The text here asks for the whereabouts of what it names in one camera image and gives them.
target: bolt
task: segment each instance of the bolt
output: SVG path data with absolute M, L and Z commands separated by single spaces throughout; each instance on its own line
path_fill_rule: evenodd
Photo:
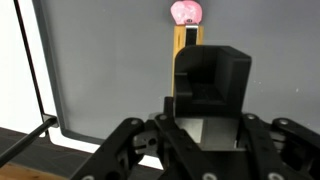
M 248 117 L 249 119 L 251 119 L 251 120 L 256 118 L 256 116 L 254 116 L 254 115 L 252 115 L 252 114 L 248 114 L 247 117 Z
M 202 176 L 202 180 L 218 180 L 218 178 L 213 173 L 204 173 Z
M 138 123 L 139 123 L 139 121 L 138 121 L 137 119 L 134 119 L 134 120 L 131 121 L 131 124 L 132 124 L 132 125 L 136 125 L 136 124 L 138 124 Z
M 160 120 L 166 120 L 166 119 L 167 119 L 166 115 L 163 114 L 163 115 L 160 116 Z
M 276 172 L 271 172 L 268 174 L 268 179 L 269 180 L 284 180 L 283 176 L 276 173 Z
M 289 121 L 286 120 L 286 119 L 280 119 L 279 122 L 280 122 L 280 124 L 282 124 L 282 125 L 287 125 L 287 124 L 289 123 Z
M 81 180 L 94 180 L 94 177 L 92 175 L 87 175 L 83 177 Z

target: metal plate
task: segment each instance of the metal plate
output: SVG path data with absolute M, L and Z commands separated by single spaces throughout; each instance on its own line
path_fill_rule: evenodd
M 36 12 L 65 136 L 99 143 L 124 118 L 162 110 L 170 95 L 173 2 L 41 1 L 43 14 Z M 253 57 L 244 111 L 320 132 L 320 1 L 200 4 L 204 44 Z

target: black pole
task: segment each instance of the black pole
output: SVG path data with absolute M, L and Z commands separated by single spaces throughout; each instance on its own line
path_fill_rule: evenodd
M 27 148 L 33 141 L 35 141 L 43 132 L 57 122 L 57 118 L 53 117 L 41 124 L 37 129 L 33 130 L 30 134 L 23 137 L 8 150 L 0 155 L 0 168 L 9 162 L 13 157 L 18 155 L 21 151 Z
M 20 5 L 19 5 L 18 0 L 13 0 L 13 2 L 14 2 L 14 6 L 15 6 L 16 12 L 17 12 L 20 31 L 21 31 L 21 35 L 22 35 L 25 51 L 26 51 L 26 54 L 27 54 L 28 62 L 29 62 L 29 67 L 30 67 L 30 71 L 31 71 L 31 76 L 32 76 L 32 80 L 33 80 L 34 89 L 35 89 L 36 95 L 37 95 L 39 109 L 40 109 L 41 114 L 44 114 L 43 105 L 42 105 L 41 96 L 40 96 L 40 90 L 39 90 L 39 86 L 38 86 L 36 73 L 35 73 L 35 70 L 34 70 L 34 67 L 33 67 L 31 51 L 30 51 L 30 47 L 29 47 L 29 43 L 28 43 L 27 33 L 26 33 L 25 28 L 24 28 L 24 22 L 23 22 L 23 18 L 22 18 L 22 14 L 21 14 Z

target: wooden block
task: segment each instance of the wooden block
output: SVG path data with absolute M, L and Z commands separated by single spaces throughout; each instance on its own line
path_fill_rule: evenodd
M 0 180 L 66 180 L 66 178 L 7 163 L 0 169 Z
M 203 43 L 203 26 L 198 27 L 197 44 Z M 171 95 L 174 92 L 174 65 L 175 58 L 178 52 L 184 48 L 186 42 L 186 27 L 185 26 L 175 26 L 173 31 L 173 57 L 172 57 L 172 80 L 171 80 Z

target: pink object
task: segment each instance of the pink object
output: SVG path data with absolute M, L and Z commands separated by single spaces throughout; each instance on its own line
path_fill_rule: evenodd
M 177 25 L 199 24 L 202 20 L 202 8 L 190 0 L 177 1 L 171 6 L 171 14 Z

